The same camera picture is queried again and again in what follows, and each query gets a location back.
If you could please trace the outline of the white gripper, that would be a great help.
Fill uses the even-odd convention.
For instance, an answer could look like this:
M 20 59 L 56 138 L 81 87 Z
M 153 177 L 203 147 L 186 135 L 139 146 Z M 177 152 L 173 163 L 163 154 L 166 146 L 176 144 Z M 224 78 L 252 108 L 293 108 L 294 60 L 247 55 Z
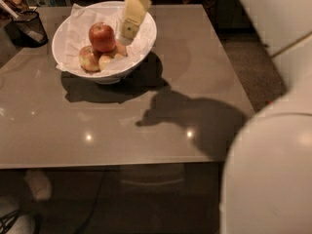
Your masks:
M 125 0 L 124 10 L 120 21 L 120 36 L 134 40 L 151 6 L 150 0 Z

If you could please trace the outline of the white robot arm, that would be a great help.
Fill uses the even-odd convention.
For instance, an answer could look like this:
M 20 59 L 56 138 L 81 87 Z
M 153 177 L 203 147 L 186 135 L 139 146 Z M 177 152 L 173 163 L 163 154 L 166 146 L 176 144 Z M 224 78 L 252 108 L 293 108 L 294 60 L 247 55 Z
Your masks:
M 312 234 L 312 0 L 240 0 L 287 91 L 236 135 L 214 234 Z

